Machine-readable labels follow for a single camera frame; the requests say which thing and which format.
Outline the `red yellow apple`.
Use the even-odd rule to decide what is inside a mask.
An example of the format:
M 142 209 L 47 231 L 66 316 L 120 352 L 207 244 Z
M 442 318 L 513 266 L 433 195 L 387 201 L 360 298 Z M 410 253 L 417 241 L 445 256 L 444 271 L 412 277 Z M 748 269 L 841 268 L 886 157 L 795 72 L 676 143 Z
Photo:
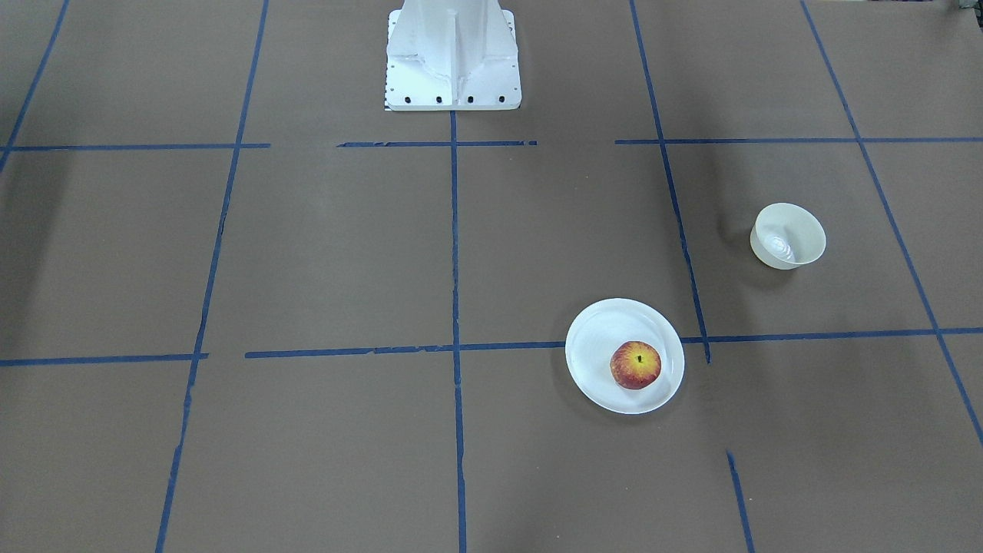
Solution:
M 661 375 L 663 360 L 657 349 L 649 343 L 630 340 L 611 354 L 610 372 L 615 384 L 629 391 L 639 391 L 650 386 Z

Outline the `white plate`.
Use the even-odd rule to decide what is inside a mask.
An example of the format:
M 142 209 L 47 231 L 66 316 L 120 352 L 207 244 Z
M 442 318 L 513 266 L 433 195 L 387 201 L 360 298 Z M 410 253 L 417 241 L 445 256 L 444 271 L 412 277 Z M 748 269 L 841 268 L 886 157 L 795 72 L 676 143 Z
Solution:
M 626 389 L 611 374 L 611 358 L 628 342 L 649 344 L 661 361 L 660 375 L 641 389 Z M 604 299 L 587 306 L 568 330 L 564 354 L 580 391 L 598 406 L 624 416 L 641 416 L 669 403 L 685 373 L 677 330 L 659 311 L 632 299 Z

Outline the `white bowl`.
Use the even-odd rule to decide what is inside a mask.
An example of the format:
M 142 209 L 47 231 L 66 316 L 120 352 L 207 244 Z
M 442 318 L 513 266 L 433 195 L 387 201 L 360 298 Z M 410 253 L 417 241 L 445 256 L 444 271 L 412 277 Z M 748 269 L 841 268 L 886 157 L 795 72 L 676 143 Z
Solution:
M 826 252 L 826 232 L 811 211 L 798 204 L 773 203 L 760 210 L 749 234 L 759 262 L 792 270 L 818 261 Z

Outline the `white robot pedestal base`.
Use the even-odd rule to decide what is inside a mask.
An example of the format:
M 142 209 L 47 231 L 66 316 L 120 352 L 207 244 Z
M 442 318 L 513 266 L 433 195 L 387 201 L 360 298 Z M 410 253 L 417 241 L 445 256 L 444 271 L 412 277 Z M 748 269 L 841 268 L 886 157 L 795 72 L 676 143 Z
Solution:
M 405 1 L 387 18 L 384 108 L 516 110 L 521 73 L 512 11 L 498 1 Z

